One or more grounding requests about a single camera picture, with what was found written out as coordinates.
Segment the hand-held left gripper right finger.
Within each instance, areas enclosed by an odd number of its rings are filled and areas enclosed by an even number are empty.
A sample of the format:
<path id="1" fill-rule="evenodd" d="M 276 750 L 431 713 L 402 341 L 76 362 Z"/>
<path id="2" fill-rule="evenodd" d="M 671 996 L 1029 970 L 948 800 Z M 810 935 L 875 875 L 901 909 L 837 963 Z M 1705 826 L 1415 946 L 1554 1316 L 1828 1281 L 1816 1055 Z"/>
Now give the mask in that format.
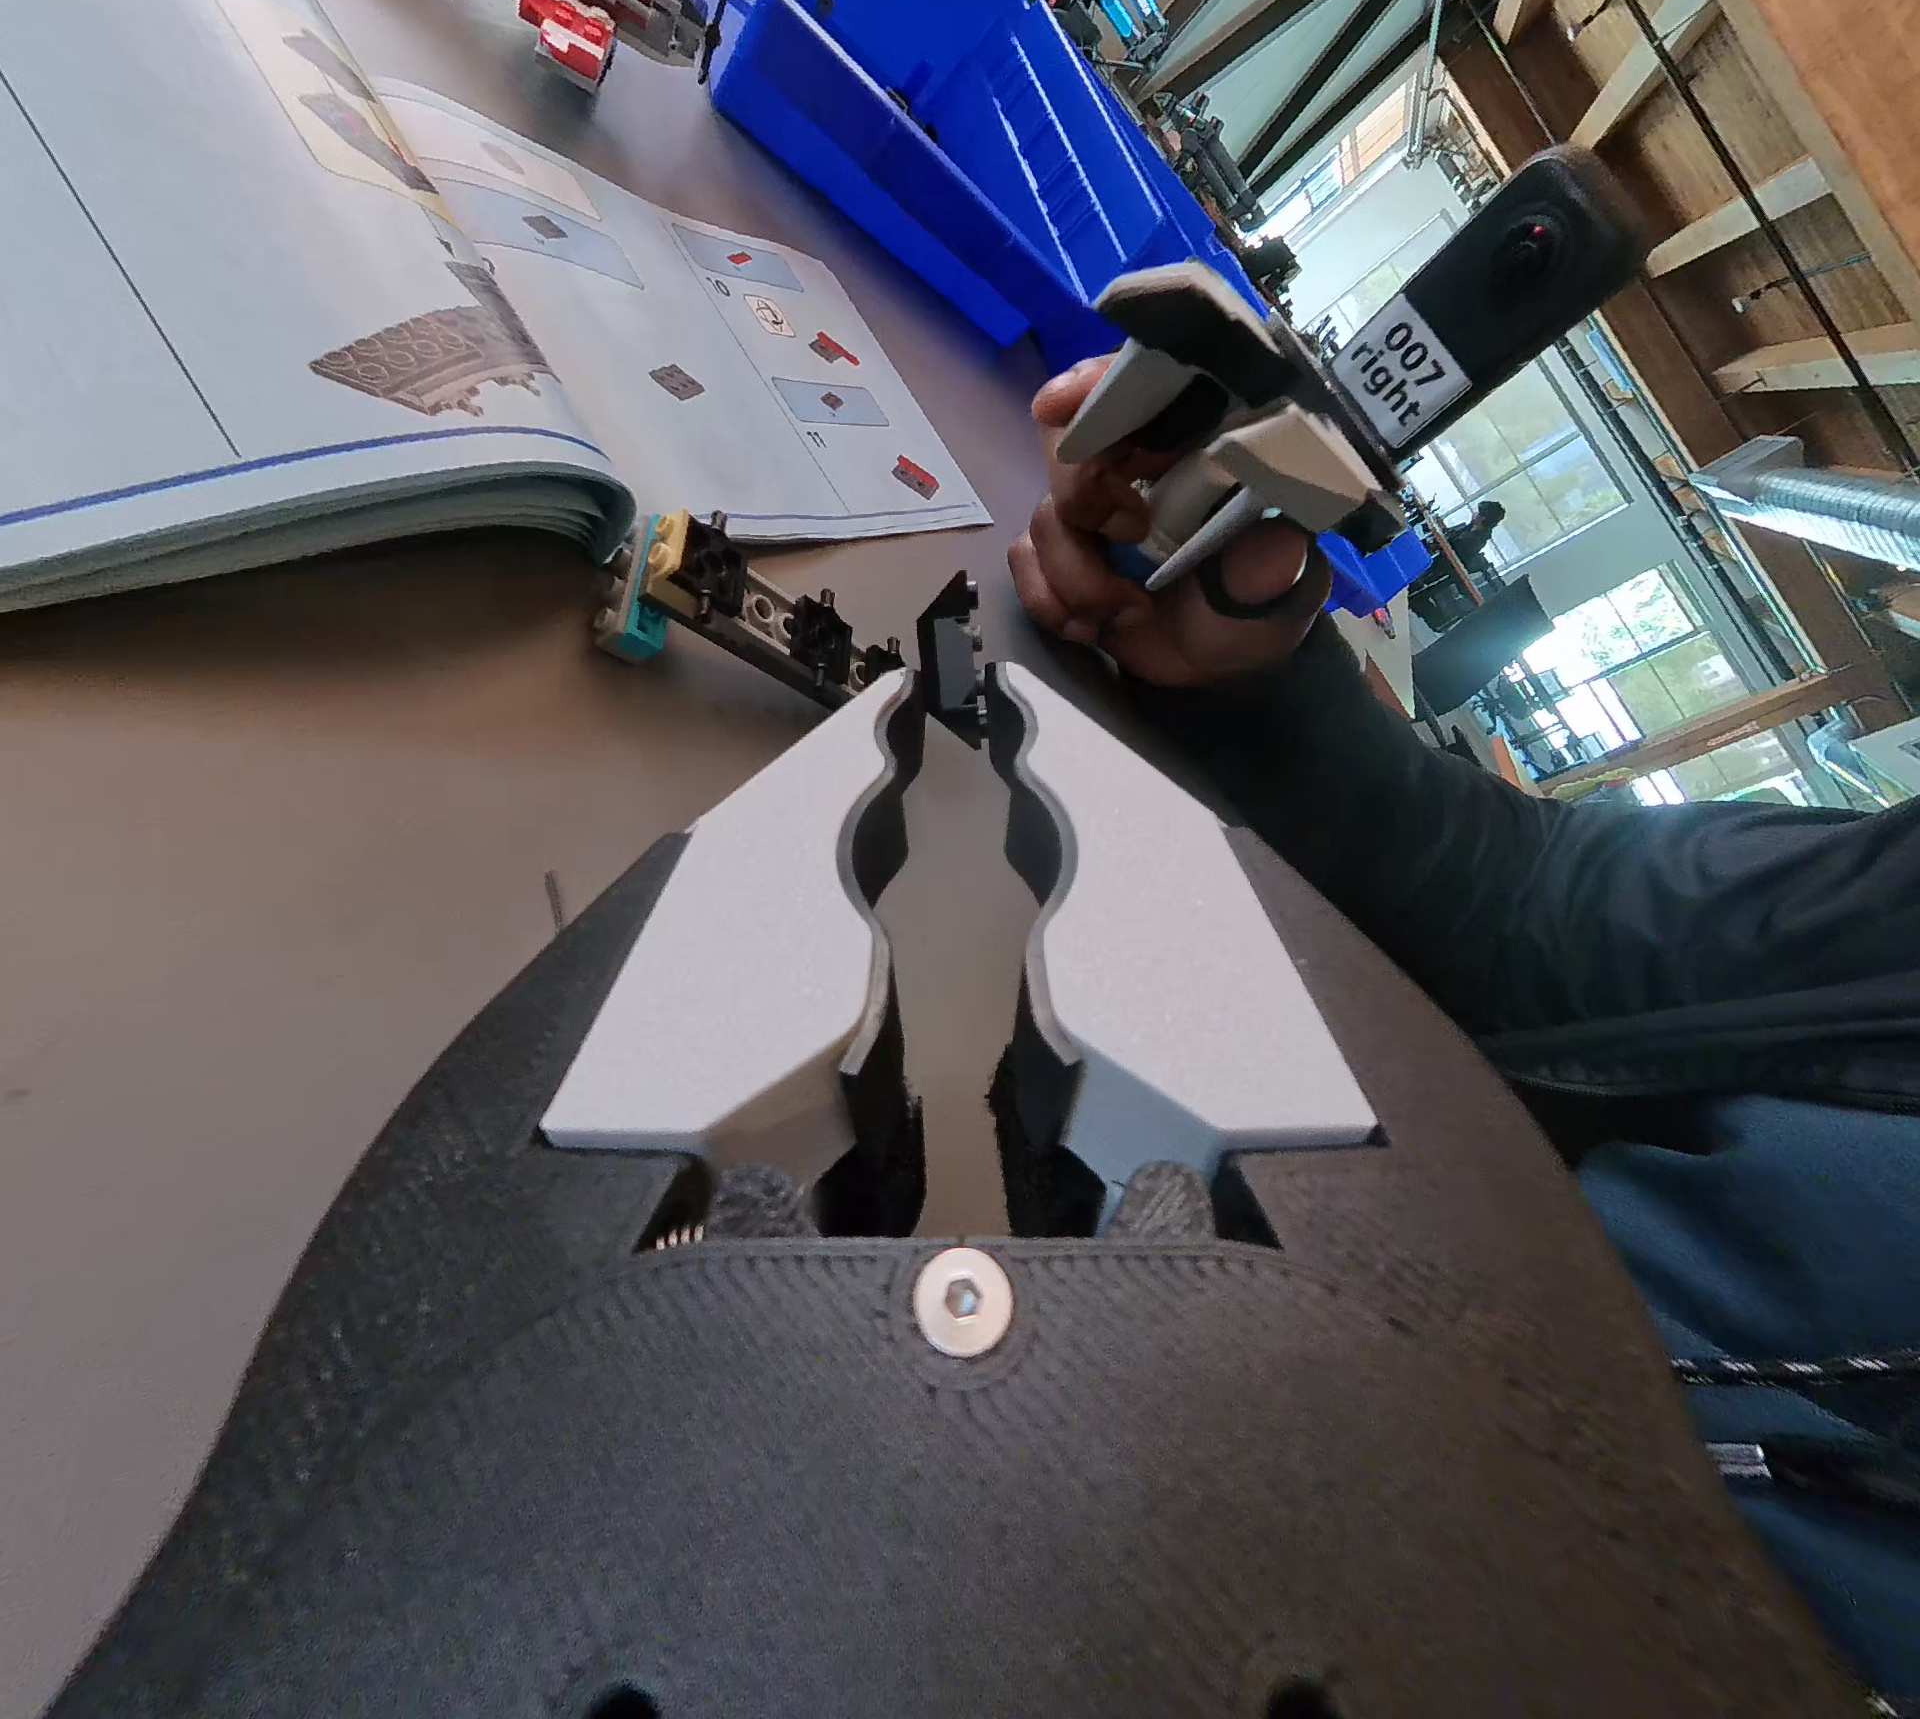
<path id="1" fill-rule="evenodd" d="M 1038 897 L 997 1069 L 1004 1213 L 1092 1236 L 1133 1175 L 1380 1137 L 1228 826 L 1022 663 L 997 663 L 1004 856 Z"/>

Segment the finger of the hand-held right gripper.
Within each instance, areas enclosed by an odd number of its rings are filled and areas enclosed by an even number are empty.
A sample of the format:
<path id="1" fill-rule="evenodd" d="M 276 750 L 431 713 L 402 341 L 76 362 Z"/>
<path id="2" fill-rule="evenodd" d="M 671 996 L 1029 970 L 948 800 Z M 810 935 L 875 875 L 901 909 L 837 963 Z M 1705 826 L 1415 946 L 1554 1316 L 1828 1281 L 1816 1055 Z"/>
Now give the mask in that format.
<path id="1" fill-rule="evenodd" d="M 1304 362 L 1282 324 L 1205 263 L 1119 274 L 1094 299 L 1094 313 L 1142 349 L 1208 373 L 1243 405 L 1304 392 Z"/>
<path id="2" fill-rule="evenodd" d="M 1071 416 L 1060 461 L 1135 444 L 1173 455 L 1149 483 L 1154 533 L 1198 533 L 1237 493 L 1311 533 L 1381 530 L 1385 489 L 1353 441 L 1289 398 L 1248 409 L 1208 373 L 1128 341 Z"/>

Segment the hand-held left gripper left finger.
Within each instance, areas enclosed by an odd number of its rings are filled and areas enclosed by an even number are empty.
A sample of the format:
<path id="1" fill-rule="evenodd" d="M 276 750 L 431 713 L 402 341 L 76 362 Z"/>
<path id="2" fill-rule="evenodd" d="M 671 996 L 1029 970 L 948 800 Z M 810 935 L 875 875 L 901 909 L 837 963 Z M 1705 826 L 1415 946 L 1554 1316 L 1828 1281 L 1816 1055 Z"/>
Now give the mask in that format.
<path id="1" fill-rule="evenodd" d="M 823 1228 L 916 1228 L 922 1105 L 876 900 L 918 769 L 922 688 L 893 670 L 696 819 L 544 1142 L 764 1164 Z"/>

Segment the small black brick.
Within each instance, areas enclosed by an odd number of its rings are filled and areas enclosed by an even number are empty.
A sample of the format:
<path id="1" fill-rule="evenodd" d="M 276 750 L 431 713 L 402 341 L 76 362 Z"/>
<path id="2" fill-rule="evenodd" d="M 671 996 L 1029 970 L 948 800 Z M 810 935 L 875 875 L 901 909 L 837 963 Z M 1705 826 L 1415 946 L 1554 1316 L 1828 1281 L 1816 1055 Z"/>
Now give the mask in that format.
<path id="1" fill-rule="evenodd" d="M 989 736 L 976 604 L 976 579 L 954 572 L 916 623 L 925 710 L 971 747 L 983 747 Z"/>

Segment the long grey black brick assembly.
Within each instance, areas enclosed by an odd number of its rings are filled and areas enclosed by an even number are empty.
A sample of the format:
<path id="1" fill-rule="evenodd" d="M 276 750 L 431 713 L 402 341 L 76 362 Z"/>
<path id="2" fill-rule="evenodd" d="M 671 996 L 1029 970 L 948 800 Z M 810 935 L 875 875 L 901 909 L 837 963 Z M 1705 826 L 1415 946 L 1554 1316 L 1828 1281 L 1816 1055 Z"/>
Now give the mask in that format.
<path id="1" fill-rule="evenodd" d="M 636 521 L 607 567 L 590 632 L 608 656 L 643 663 L 674 627 L 833 708 L 907 663 L 895 639 L 854 641 L 833 590 L 781 590 L 755 572 L 721 514 L 699 519 L 685 507 Z"/>

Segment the person's right forearm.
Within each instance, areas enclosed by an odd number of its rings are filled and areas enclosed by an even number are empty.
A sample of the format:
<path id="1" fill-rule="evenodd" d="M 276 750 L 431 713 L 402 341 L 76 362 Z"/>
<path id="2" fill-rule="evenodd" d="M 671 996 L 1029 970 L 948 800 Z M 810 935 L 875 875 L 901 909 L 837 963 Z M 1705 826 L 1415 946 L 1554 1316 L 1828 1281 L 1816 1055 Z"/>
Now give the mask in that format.
<path id="1" fill-rule="evenodd" d="M 1322 623 L 1205 688 L 1128 680 L 1274 854 L 1498 1036 L 1917 976 L 1917 800 L 1535 797 L 1388 710 Z"/>

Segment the person's right hand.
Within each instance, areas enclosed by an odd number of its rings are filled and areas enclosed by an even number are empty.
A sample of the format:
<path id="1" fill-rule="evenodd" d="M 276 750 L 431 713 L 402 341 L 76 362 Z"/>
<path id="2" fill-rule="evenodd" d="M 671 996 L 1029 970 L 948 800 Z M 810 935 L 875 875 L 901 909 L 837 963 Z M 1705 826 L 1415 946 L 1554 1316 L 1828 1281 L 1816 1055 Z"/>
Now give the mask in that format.
<path id="1" fill-rule="evenodd" d="M 1331 590 L 1315 539 L 1285 517 L 1246 530 L 1215 557 L 1226 600 L 1258 609 L 1255 616 L 1218 613 L 1198 575 L 1149 593 L 1110 563 L 1110 544 L 1148 539 L 1142 486 L 1173 469 L 1173 455 L 1128 444 L 1078 466 L 1059 461 L 1070 420 L 1108 366 L 1110 356 L 1085 356 L 1045 381 L 1029 405 L 1049 493 L 1004 556 L 1022 609 L 1038 627 L 1092 643 L 1161 688 L 1208 688 L 1282 663 Z"/>

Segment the black monitor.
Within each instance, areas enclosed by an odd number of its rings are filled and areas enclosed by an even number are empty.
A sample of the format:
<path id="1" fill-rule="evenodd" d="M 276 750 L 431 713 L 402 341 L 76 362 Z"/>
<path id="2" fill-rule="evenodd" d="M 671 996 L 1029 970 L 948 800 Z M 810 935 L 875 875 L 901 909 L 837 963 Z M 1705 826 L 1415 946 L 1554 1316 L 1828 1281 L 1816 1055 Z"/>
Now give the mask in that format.
<path id="1" fill-rule="evenodd" d="M 1413 692 L 1431 717 L 1483 694 L 1523 650 L 1553 631 L 1532 578 L 1505 582 L 1413 659 Z"/>

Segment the person's black jacket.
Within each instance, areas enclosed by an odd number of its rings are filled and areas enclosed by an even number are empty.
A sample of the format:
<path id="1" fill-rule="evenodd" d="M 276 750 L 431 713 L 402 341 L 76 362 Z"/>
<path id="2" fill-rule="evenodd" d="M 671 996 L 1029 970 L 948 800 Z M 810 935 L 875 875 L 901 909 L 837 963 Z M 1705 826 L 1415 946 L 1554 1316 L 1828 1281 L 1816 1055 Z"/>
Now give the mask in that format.
<path id="1" fill-rule="evenodd" d="M 1614 1144 L 1705 1151 L 1738 1096 L 1917 1114 L 1917 976 L 1480 1036 L 1564 1161 Z"/>

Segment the person's blue hoodie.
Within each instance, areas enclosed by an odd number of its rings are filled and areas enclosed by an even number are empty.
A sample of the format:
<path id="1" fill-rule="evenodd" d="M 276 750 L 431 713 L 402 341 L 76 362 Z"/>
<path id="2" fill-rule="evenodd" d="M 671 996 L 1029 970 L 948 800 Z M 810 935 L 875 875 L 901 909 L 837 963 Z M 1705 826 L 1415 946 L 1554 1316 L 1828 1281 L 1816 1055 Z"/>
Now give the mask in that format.
<path id="1" fill-rule="evenodd" d="M 1769 1096 L 1657 1107 L 1578 1164 L 1670 1355 L 1917 1348 L 1917 1119 Z M 1917 1509 L 1731 1482 L 1842 1662 L 1917 1714 Z"/>

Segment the small red white brick piece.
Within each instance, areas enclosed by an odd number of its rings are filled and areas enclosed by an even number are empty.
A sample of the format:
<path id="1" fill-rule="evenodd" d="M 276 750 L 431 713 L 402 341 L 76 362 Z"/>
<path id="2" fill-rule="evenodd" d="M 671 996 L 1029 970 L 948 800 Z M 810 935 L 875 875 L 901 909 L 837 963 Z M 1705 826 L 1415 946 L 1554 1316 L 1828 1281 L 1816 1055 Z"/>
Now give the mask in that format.
<path id="1" fill-rule="evenodd" d="M 580 0 L 520 0 L 520 18 L 534 25 L 541 64 L 570 84 L 598 91 L 611 70 L 618 25 Z"/>

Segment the open instruction booklet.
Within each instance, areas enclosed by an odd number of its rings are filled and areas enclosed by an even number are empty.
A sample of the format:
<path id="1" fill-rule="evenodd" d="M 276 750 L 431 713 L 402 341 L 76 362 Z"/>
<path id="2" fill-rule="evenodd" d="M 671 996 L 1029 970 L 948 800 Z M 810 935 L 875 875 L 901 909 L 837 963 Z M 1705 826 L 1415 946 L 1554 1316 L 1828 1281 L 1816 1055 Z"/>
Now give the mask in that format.
<path id="1" fill-rule="evenodd" d="M 2 611 L 428 533 L 607 563 L 992 521 L 822 258 L 422 84 L 322 0 L 2 0 Z"/>

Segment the silver metal air duct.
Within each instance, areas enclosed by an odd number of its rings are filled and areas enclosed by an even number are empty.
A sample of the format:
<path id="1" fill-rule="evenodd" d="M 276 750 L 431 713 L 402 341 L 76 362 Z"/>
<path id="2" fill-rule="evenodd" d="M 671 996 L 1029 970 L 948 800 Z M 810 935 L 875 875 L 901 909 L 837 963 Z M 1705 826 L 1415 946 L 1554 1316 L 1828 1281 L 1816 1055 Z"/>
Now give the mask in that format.
<path id="1" fill-rule="evenodd" d="M 1755 436 L 1685 483 L 1724 519 L 1917 575 L 1917 479 L 1812 466 L 1793 436 Z"/>

